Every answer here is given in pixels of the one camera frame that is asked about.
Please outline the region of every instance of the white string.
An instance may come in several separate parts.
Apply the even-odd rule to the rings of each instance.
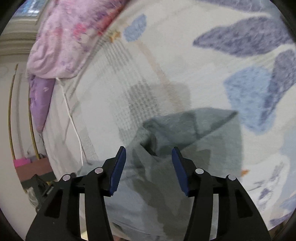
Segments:
[[[63,97],[64,97],[64,102],[66,104],[66,107],[67,107],[67,113],[68,113],[68,116],[70,118],[70,121],[72,123],[72,126],[74,128],[74,131],[75,131],[75,134],[77,136],[77,139],[78,139],[78,142],[79,142],[79,146],[80,146],[80,155],[81,155],[81,164],[83,165],[83,151],[82,151],[82,144],[81,144],[81,140],[80,140],[80,137],[78,135],[78,132],[77,132],[77,129],[76,129],[76,126],[74,124],[74,121],[73,121],[73,118],[70,114],[70,108],[69,108],[69,105],[68,105],[68,101],[67,101],[67,98],[66,98],[66,94],[65,94],[65,89],[64,89],[64,86],[61,82],[61,80],[59,78],[56,78],[56,80],[58,81],[59,85],[61,86],[61,89],[62,89],[62,92],[63,92]]]

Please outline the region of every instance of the floral blanket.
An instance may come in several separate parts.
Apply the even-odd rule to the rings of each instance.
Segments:
[[[52,0],[28,63],[40,78],[72,78],[126,0]]]

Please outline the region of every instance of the pink blanket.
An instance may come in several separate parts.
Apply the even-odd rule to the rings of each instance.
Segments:
[[[31,112],[43,131],[54,79],[78,74],[127,0],[51,0],[27,62]]]

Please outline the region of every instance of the bed sheet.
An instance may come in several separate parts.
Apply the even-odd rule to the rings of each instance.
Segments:
[[[143,123],[159,116],[209,108],[237,111],[239,128],[226,121],[224,131],[210,131],[183,151],[208,158],[205,169],[212,175],[225,176],[226,171],[236,175],[269,229],[287,219],[296,207],[296,56],[289,31],[270,4],[255,0],[130,2],[85,69],[63,80],[88,162],[85,169],[81,170],[79,145],[61,89],[54,87],[43,135],[57,178],[101,165],[121,145],[129,147]],[[218,113],[199,120],[201,129],[211,129],[209,123],[215,123]],[[171,120],[164,126],[175,127]],[[130,154],[134,154],[131,159],[141,155]],[[213,165],[219,160],[220,171]],[[153,171],[166,168],[146,169],[145,177],[139,178],[157,186]],[[132,186],[137,177],[128,172],[124,171],[123,177],[130,176],[121,181],[115,198],[106,201],[110,219],[122,227],[168,238],[163,228],[166,220],[157,219],[159,210],[151,206],[149,190],[144,185],[147,193],[139,194]],[[166,194],[164,203],[175,221],[170,225],[180,227],[178,222],[188,217],[178,216],[180,200]],[[122,210],[135,213],[118,215]]]

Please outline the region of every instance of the silver screw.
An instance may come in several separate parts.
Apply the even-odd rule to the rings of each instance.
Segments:
[[[228,175],[229,180],[234,181],[236,177],[234,175]]]
[[[100,173],[102,173],[103,171],[104,171],[104,169],[101,168],[101,167],[98,167],[98,168],[96,168],[96,169],[94,170],[94,172],[95,172],[96,174],[100,174]]]
[[[195,169],[195,172],[197,174],[203,174],[205,171],[203,169],[201,169],[201,168],[197,168],[197,169]]]
[[[66,174],[63,176],[64,181],[68,181],[68,180],[70,180],[70,178],[71,178],[71,176],[69,174]]]

